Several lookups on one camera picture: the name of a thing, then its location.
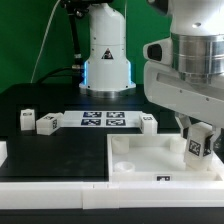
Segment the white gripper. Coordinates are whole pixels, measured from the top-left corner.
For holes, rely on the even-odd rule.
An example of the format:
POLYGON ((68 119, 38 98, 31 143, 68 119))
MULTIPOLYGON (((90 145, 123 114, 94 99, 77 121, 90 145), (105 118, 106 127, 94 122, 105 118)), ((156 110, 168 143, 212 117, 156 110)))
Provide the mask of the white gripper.
MULTIPOLYGON (((148 61, 144 66, 144 92, 147 99, 175 111, 181 136, 186 138, 190 117, 224 127, 224 75, 215 75, 209 85, 193 85, 179 78, 171 67, 148 61)), ((220 147, 220 131, 209 132, 204 141, 203 156, 220 147)))

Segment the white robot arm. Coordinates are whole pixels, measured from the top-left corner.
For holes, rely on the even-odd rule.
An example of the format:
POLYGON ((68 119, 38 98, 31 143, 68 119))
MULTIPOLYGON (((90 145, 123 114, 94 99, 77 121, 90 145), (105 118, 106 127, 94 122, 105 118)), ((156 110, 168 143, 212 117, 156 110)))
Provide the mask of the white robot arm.
MULTIPOLYGON (((170 36, 143 48, 144 93, 176 112, 188 151, 205 156, 224 129, 224 0, 147 0, 172 18, 170 36)), ((84 94, 114 98, 133 92, 126 58, 126 21, 107 0, 90 0, 90 57, 84 94)))

